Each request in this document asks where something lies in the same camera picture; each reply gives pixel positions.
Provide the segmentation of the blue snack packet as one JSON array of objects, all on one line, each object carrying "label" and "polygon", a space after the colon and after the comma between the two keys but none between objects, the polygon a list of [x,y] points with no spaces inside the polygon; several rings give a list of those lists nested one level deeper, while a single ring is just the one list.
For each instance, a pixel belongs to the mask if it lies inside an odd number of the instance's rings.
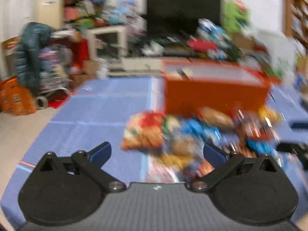
[{"label": "blue snack packet", "polygon": [[202,139],[204,143],[213,143],[215,146],[220,146],[222,135],[217,127],[211,127],[196,119],[182,119],[181,133],[192,135]]}]

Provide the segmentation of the yellow candy bag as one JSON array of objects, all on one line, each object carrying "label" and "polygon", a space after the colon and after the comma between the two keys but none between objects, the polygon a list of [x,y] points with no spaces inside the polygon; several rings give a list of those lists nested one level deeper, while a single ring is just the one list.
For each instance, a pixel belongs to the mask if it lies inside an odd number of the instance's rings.
[{"label": "yellow candy bag", "polygon": [[258,110],[258,118],[263,123],[271,123],[272,125],[279,124],[283,117],[280,113],[271,107],[263,106]]}]

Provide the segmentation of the clear bread snack bag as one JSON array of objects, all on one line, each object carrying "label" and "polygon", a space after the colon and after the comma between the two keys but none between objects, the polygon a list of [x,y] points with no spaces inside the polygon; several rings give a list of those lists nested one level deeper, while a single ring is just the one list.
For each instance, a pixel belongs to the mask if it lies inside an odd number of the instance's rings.
[{"label": "clear bread snack bag", "polygon": [[231,130],[234,128],[234,122],[230,116],[209,107],[203,107],[198,110],[197,116],[208,126],[224,130]]}]

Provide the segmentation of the roll of tape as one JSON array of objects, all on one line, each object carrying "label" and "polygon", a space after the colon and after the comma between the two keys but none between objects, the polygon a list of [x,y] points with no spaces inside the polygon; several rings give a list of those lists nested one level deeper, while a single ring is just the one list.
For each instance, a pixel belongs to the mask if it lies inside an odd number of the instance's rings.
[{"label": "roll of tape", "polygon": [[35,98],[35,104],[38,110],[46,109],[49,106],[48,99],[42,95]]}]

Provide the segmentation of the red fried bean snack bag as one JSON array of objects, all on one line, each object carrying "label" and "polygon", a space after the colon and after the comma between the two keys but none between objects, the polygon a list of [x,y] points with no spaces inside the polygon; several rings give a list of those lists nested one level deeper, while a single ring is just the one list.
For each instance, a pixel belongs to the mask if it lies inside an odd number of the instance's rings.
[{"label": "red fried bean snack bag", "polygon": [[165,114],[160,111],[143,111],[128,120],[121,142],[122,150],[159,149],[162,147]]}]

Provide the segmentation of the orange gift bag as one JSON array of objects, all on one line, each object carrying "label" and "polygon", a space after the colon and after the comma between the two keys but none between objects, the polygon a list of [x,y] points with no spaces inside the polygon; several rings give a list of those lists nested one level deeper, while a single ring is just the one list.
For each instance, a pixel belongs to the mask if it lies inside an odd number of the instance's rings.
[{"label": "orange gift bag", "polygon": [[30,90],[20,87],[16,77],[1,81],[1,110],[15,116],[29,115],[37,111]]}]

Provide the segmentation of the orange storage box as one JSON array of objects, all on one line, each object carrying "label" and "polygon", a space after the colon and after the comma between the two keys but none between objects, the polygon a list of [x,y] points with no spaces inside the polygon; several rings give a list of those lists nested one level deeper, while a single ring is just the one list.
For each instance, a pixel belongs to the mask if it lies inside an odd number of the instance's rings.
[{"label": "orange storage box", "polygon": [[230,62],[166,59],[162,75],[165,112],[186,118],[202,107],[227,115],[236,110],[256,112],[271,89],[258,73]]}]

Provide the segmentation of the metal laundry cart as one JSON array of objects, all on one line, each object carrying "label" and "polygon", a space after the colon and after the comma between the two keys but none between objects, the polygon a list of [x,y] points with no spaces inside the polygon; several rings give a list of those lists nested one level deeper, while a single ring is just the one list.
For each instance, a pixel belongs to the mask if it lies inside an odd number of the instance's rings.
[{"label": "metal laundry cart", "polygon": [[40,60],[40,90],[38,94],[52,94],[63,91],[69,94],[70,68],[73,53],[68,39],[52,38],[50,45],[41,49]]}]

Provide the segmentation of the white tv stand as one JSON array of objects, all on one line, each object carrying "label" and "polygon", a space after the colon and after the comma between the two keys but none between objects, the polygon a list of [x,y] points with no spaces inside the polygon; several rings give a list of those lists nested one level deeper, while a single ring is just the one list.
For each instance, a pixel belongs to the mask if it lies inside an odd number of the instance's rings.
[{"label": "white tv stand", "polygon": [[121,63],[125,71],[161,72],[162,59],[157,57],[123,57]]}]

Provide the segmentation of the white glass door cabinet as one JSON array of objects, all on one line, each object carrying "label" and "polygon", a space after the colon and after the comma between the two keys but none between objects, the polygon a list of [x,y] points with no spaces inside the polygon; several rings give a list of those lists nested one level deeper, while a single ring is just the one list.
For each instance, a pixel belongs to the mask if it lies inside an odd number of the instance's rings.
[{"label": "white glass door cabinet", "polygon": [[106,59],[120,64],[127,55],[127,30],[124,25],[88,29],[86,38],[91,60]]}]

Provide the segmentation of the teal puffer jacket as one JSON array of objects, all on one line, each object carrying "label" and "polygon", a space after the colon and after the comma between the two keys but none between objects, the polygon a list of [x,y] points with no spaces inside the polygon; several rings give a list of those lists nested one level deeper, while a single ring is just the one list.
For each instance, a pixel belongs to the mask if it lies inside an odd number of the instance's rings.
[{"label": "teal puffer jacket", "polygon": [[50,44],[54,28],[42,23],[28,23],[22,32],[15,51],[16,77],[21,87],[30,90],[33,96],[40,92],[41,49]]}]

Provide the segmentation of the green plastic drawer tower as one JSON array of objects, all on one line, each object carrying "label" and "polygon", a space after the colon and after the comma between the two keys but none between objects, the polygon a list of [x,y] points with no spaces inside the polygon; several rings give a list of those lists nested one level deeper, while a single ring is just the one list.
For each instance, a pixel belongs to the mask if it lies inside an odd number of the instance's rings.
[{"label": "green plastic drawer tower", "polygon": [[249,9],[241,0],[224,1],[222,25],[228,35],[249,26]]}]

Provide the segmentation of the beige standing air conditioner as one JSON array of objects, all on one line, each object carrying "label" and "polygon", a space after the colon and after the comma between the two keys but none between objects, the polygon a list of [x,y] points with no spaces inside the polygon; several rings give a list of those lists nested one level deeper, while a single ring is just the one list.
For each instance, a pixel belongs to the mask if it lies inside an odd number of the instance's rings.
[{"label": "beige standing air conditioner", "polygon": [[64,0],[35,0],[34,21],[58,30],[64,22]]}]

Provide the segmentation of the wooden bookshelf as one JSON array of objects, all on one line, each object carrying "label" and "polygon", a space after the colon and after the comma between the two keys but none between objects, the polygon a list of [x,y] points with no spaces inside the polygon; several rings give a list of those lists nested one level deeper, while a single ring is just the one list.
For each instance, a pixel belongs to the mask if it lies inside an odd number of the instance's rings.
[{"label": "wooden bookshelf", "polygon": [[307,0],[282,0],[283,32],[307,49]]}]

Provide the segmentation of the black flat television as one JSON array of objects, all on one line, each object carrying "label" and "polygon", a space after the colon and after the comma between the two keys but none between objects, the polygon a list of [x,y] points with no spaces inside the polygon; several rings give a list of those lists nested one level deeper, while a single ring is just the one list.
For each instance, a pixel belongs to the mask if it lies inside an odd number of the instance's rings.
[{"label": "black flat television", "polygon": [[222,0],[146,0],[147,34],[194,34],[200,19],[221,24]]}]

